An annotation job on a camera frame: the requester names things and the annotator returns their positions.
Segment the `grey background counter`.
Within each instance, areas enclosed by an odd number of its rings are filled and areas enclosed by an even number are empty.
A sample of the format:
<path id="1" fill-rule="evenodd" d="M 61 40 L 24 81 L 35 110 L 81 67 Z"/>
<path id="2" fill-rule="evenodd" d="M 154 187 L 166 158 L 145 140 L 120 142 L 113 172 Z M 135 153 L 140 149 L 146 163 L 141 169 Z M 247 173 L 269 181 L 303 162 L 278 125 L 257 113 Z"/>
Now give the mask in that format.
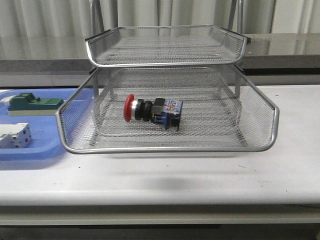
<path id="1" fill-rule="evenodd" d="M 317 33 L 250 35 L 239 63 L 256 85 L 317 85 L 320 82 L 320 36 Z M 75 88 L 89 76 L 81 36 L 3 37 L 0 40 L 0 87 Z"/>

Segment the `red emergency stop button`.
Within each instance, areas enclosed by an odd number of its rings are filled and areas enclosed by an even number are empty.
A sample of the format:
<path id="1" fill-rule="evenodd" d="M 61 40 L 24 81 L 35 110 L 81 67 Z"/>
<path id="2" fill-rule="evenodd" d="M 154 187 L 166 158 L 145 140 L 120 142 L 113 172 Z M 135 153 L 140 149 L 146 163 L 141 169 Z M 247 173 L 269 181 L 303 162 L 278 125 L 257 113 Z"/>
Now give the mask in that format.
<path id="1" fill-rule="evenodd" d="M 135 98 L 129 94 L 123 108 L 123 118 L 126 122 L 132 120 L 152 122 L 164 129 L 179 130 L 183 102 L 181 100 L 156 98 L 154 101 Z"/>

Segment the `green switch module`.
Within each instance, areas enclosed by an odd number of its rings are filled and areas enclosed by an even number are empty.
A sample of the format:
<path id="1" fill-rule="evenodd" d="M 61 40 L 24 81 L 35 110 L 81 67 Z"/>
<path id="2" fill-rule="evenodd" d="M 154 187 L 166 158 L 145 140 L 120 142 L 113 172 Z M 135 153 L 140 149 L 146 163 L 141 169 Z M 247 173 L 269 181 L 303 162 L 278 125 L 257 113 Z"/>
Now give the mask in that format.
<path id="1" fill-rule="evenodd" d="M 37 97 L 31 92 L 11 95 L 0 100 L 7 106 L 8 115 L 20 116 L 52 116 L 64 103 L 62 98 Z"/>

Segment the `white circuit breaker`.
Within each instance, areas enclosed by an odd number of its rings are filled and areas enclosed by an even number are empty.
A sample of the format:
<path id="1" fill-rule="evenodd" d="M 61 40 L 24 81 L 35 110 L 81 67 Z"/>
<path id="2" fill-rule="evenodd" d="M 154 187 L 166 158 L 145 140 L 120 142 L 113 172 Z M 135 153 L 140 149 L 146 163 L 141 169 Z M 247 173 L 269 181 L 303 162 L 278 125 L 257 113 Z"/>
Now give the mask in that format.
<path id="1" fill-rule="evenodd" d="M 21 149 L 32 142 L 32 133 L 29 123 L 1 124 L 0 148 Z"/>

